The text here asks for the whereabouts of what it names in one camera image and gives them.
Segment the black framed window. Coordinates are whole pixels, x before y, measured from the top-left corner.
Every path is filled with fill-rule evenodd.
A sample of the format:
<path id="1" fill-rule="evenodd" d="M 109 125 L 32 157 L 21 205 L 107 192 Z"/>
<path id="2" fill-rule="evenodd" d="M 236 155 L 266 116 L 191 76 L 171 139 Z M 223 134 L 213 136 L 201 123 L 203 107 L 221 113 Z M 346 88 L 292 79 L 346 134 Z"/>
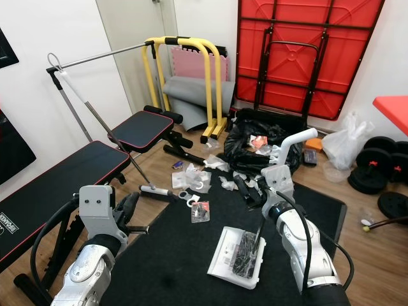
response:
<path id="1" fill-rule="evenodd" d="M 8 39 L 4 35 L 3 30 L 0 30 L 0 68 L 3 69 L 17 63 L 17 54 L 12 49 L 11 44 L 8 43 Z"/>

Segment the black wall panel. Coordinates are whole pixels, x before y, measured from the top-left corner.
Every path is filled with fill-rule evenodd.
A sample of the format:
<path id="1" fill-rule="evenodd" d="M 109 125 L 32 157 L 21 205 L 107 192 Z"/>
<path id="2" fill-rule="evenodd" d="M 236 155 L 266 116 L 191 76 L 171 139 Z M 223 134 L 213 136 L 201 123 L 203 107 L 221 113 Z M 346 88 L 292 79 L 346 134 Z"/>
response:
<path id="1" fill-rule="evenodd" d="M 0 183 L 5 184 L 36 159 L 28 143 L 0 111 Z"/>

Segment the grey rolled mat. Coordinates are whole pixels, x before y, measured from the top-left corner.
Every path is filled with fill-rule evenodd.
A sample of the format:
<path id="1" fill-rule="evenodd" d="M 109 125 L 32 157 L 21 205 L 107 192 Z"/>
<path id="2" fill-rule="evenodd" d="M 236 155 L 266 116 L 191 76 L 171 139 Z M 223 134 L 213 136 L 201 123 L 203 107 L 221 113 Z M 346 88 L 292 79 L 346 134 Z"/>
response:
<path id="1" fill-rule="evenodd" d="M 200 78 L 172 76 L 163 87 L 172 112 L 183 117 L 181 125 L 186 131 L 207 128 L 205 84 Z"/>

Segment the red plastic table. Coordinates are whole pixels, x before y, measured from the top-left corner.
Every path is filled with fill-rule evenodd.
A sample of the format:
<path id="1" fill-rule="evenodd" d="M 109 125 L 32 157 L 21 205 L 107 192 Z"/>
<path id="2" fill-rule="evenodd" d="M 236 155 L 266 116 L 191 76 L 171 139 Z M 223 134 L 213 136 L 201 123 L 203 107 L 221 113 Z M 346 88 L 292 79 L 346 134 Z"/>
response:
<path id="1" fill-rule="evenodd" d="M 373 105 L 400 131 L 408 135 L 408 94 L 405 96 L 378 96 Z"/>

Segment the orange cardboard box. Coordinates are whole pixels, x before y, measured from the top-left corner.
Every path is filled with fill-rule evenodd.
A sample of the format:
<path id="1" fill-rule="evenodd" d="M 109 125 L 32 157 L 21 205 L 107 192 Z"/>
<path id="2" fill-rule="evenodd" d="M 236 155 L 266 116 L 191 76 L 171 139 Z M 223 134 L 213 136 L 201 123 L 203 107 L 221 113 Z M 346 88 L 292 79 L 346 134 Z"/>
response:
<path id="1" fill-rule="evenodd" d="M 304 149 L 315 150 L 316 152 L 322 152 L 324 149 L 323 139 L 314 138 L 309 139 L 304 143 Z"/>

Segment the clear plastic bowl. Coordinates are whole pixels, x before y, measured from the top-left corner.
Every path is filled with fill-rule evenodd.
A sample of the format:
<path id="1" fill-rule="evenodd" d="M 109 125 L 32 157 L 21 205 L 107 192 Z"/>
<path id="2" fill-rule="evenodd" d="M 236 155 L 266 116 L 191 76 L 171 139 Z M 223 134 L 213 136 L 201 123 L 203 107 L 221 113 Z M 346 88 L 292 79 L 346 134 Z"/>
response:
<path id="1" fill-rule="evenodd" d="M 344 182 L 349 177 L 350 172 L 350 170 L 337 169 L 330 161 L 323 164 L 323 175 L 332 183 Z"/>

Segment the dark bar with yellow tip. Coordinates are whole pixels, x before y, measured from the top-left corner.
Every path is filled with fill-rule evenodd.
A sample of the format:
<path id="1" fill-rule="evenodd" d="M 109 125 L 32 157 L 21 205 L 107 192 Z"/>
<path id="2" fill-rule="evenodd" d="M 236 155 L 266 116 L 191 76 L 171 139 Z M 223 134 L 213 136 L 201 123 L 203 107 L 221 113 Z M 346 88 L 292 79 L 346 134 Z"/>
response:
<path id="1" fill-rule="evenodd" d="M 368 221 L 368 219 L 362 219 L 360 222 L 363 225 L 362 229 L 364 230 L 364 232 L 370 232 L 375 228 L 380 228 L 385 225 L 394 224 L 394 222 L 408 222 L 408 216 L 386 219 L 385 221 L 377 222 Z"/>

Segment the black floor mat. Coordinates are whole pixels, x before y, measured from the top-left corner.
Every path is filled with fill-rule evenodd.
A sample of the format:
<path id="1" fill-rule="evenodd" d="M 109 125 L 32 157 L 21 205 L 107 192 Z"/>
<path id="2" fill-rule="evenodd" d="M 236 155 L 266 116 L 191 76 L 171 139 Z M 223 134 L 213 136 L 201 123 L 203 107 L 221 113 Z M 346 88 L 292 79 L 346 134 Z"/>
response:
<path id="1" fill-rule="evenodd" d="M 351 306 L 342 280 L 302 288 L 273 221 L 263 223 L 266 245 L 256 288 L 209 275 L 222 229 L 254 233 L 263 220 L 261 210 L 249 210 L 239 193 L 215 187 L 204 198 L 212 204 L 209 221 L 191 222 L 189 207 L 173 203 L 150 225 L 149 234 L 120 254 L 100 306 Z"/>

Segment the white plastic bag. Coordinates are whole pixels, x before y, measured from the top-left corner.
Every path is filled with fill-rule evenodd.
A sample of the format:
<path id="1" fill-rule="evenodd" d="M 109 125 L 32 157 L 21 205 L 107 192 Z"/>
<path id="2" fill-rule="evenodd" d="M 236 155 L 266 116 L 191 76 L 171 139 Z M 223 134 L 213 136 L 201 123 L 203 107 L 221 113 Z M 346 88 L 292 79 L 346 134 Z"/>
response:
<path id="1" fill-rule="evenodd" d="M 361 120 L 358 114 L 351 113 L 342 120 L 340 130 L 326 135 L 323 139 L 323 152 L 329 162 L 339 171 L 351 168 L 365 141 L 375 129 L 370 120 Z"/>

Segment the yellow dip bar stand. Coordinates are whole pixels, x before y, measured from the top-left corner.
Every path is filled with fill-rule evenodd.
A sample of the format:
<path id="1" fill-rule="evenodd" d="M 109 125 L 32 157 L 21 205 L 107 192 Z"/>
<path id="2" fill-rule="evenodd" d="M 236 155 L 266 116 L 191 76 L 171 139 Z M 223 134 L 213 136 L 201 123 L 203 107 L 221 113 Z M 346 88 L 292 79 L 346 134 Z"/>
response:
<path id="1" fill-rule="evenodd" d="M 201 135 L 200 142 L 218 139 L 226 129 L 227 118 L 222 116 L 222 56 L 216 45 L 203 38 L 190 37 L 153 37 L 145 40 L 145 46 L 151 47 L 152 58 L 156 64 L 159 84 L 165 85 L 163 65 L 158 55 L 161 45 L 192 46 L 200 53 L 204 63 L 204 81 L 206 94 L 207 127 Z"/>

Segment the red black small packet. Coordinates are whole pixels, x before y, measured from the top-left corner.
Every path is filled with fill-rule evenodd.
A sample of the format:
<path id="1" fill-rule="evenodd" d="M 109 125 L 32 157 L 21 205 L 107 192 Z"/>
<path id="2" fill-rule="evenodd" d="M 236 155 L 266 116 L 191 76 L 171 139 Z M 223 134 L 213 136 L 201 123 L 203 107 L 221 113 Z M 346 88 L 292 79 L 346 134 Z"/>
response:
<path id="1" fill-rule="evenodd" d="M 210 220 L 210 202 L 196 201 L 191 205 L 191 222 L 208 222 Z"/>

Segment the black weight plate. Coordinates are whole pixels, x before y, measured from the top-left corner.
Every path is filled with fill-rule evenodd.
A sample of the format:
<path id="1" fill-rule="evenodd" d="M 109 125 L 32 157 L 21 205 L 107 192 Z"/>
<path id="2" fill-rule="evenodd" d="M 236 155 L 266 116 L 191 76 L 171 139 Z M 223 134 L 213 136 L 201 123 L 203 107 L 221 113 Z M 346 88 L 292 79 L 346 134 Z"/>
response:
<path id="1" fill-rule="evenodd" d="M 382 193 L 377 200 L 377 207 L 388 219 L 408 217 L 408 196 L 396 192 Z"/>
<path id="2" fill-rule="evenodd" d="M 386 170 L 391 166 L 391 157 L 384 149 L 362 149 L 356 156 L 356 168 L 347 181 L 360 193 L 377 194 L 388 184 Z"/>
<path id="3" fill-rule="evenodd" d="M 387 151 L 393 163 L 390 180 L 392 182 L 408 180 L 408 141 L 396 141 Z"/>

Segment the black garbage bag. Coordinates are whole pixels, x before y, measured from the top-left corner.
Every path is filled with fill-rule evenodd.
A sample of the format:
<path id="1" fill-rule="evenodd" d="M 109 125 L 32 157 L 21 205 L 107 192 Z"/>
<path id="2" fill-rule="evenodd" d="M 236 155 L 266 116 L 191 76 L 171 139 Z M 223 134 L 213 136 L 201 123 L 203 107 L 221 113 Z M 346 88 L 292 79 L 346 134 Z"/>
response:
<path id="1" fill-rule="evenodd" d="M 308 128 L 300 117 L 271 112 L 241 110 L 236 122 L 224 142 L 222 160 L 227 161 L 232 171 L 245 175 L 259 175 L 265 167 L 271 166 L 268 156 L 249 151 L 251 135 L 265 135 L 271 145 L 282 145 L 289 135 Z"/>

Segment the red folded table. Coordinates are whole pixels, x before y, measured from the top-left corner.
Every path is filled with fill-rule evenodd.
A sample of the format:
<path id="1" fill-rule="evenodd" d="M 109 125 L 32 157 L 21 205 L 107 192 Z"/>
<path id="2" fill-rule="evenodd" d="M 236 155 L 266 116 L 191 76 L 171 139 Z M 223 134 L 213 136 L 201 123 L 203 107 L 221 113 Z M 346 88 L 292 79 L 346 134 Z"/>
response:
<path id="1" fill-rule="evenodd" d="M 238 0 L 234 97 L 336 120 L 384 0 Z"/>

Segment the pink foam mat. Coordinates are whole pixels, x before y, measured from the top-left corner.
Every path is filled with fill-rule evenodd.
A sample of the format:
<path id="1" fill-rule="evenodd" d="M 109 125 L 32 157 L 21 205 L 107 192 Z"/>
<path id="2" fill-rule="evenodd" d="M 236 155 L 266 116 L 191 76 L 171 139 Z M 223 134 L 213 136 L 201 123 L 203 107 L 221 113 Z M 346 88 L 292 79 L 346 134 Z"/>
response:
<path id="1" fill-rule="evenodd" d="M 206 76 L 203 56 L 198 50 L 185 48 L 184 46 L 172 47 L 172 75 L 182 78 L 200 78 Z M 232 71 L 231 61 L 227 54 L 221 55 L 221 79 L 222 81 L 232 81 L 230 73 Z"/>

